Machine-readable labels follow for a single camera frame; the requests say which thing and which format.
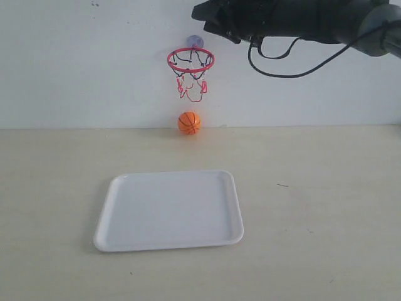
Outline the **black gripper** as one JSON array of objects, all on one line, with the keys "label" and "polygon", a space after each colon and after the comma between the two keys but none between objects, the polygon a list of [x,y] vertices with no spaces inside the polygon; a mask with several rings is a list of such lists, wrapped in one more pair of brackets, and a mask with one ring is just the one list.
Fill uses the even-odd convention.
[{"label": "black gripper", "polygon": [[206,1],[194,6],[191,18],[204,31],[235,44],[259,36],[273,15],[272,1]]}]

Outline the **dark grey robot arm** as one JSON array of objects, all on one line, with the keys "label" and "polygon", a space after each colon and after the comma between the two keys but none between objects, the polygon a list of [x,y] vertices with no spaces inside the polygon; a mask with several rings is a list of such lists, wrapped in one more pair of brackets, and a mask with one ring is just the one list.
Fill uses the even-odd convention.
[{"label": "dark grey robot arm", "polygon": [[296,37],[350,45],[373,57],[400,56],[400,6],[389,1],[206,1],[191,17],[235,44]]}]

